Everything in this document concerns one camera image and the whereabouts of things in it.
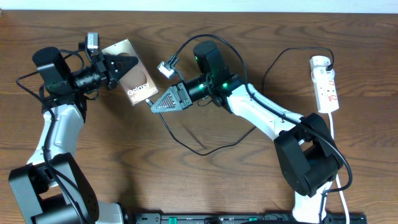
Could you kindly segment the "Samsung Galaxy smartphone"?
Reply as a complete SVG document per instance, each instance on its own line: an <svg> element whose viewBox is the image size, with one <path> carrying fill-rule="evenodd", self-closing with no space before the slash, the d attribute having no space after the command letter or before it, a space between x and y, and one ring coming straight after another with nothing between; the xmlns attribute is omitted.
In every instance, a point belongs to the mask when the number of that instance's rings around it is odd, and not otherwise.
<svg viewBox="0 0 398 224"><path fill-rule="evenodd" d="M133 106L158 94L158 88L129 39L110 45L103 49L102 53L105 55L137 57L137 65L132 67L130 71L119 80L121 88Z"/></svg>

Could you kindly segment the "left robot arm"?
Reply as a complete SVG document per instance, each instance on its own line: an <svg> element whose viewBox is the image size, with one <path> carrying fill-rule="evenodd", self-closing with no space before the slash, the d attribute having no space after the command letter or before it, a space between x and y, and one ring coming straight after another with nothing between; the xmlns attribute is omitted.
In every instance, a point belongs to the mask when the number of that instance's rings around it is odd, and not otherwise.
<svg viewBox="0 0 398 224"><path fill-rule="evenodd" d="M120 203L98 201L75 152L89 94L102 85L116 88L139 60L127 54L105 55L88 42L80 43L79 49L90 64L75 72L66 59L78 51L46 47L33 55L44 81L35 98L45 124L27 164L11 170L9 185L26 223L135 223Z"/></svg>

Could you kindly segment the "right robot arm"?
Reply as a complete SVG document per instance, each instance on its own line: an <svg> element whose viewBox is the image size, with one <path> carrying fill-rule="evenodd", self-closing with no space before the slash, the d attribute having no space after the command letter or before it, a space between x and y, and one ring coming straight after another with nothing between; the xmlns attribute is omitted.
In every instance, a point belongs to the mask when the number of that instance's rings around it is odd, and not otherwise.
<svg viewBox="0 0 398 224"><path fill-rule="evenodd" d="M266 98L230 72L212 40L197 44L193 54L201 74L170 86L151 111L158 115L183 111L209 97L217 107L246 119L274 143L282 175L295 191L293 218L323 223L331 183L346 164L324 119L316 113L293 113Z"/></svg>

